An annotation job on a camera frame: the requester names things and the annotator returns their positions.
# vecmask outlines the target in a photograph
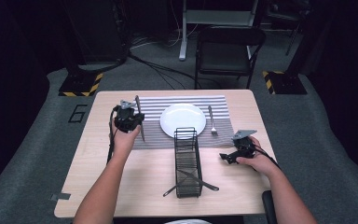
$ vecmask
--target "gray carpet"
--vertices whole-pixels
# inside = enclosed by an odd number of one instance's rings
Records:
[[[346,155],[329,128],[318,94],[307,77],[300,75],[307,95],[270,95],[261,75],[263,70],[284,71],[296,50],[289,56],[287,34],[268,32],[259,53],[251,90],[255,94],[278,163],[320,223],[358,223],[358,166]],[[179,62],[180,45],[150,44],[131,52],[149,62],[188,74],[194,70],[194,38],[189,40],[187,59]],[[102,64],[88,65],[93,69]],[[170,74],[186,89],[194,87],[188,77]],[[62,97],[58,90],[66,77],[60,70],[48,75],[50,91],[32,129],[0,176],[0,223],[70,223],[54,216],[56,202],[51,194],[61,192],[75,154],[94,96]],[[183,87],[169,77],[171,85]],[[220,80],[224,89],[239,89],[239,82]],[[201,81],[203,89],[215,89],[211,81]],[[120,67],[104,73],[98,91],[171,90],[172,87],[146,65],[128,59]],[[68,123],[76,105],[88,105],[81,123]],[[267,223],[264,215],[244,217],[245,223]]]

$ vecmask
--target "fork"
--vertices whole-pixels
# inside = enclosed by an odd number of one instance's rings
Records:
[[[211,133],[212,133],[212,135],[217,135],[217,130],[215,129],[214,122],[213,122],[212,108],[210,105],[208,105],[208,109],[209,109],[209,115],[211,116],[211,123],[212,123]]]

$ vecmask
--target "black wire basket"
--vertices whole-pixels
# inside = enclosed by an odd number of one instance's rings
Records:
[[[202,180],[199,142],[194,128],[177,128],[174,133],[176,196],[178,198],[199,197]]]

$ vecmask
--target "yellow black hazard tape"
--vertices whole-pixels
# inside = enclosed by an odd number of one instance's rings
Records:
[[[60,91],[60,96],[92,96],[100,85],[103,74],[96,76],[94,83],[90,86],[89,90],[86,91]]]
[[[263,77],[264,80],[266,81],[266,85],[267,85],[267,89],[269,91],[269,94],[275,94],[275,90],[274,90],[274,86],[272,85],[272,80],[270,78],[270,74],[280,74],[283,75],[284,72],[272,72],[272,71],[263,71]]]

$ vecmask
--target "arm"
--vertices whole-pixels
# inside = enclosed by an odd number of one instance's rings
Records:
[[[140,126],[131,133],[113,127],[115,151],[100,177],[91,187],[76,211],[74,223],[112,223],[124,165],[133,147]]]
[[[260,147],[257,139],[250,137]],[[256,153],[252,159],[237,158],[237,162],[250,165],[267,176],[271,185],[278,223],[317,223],[284,173],[267,157]]]

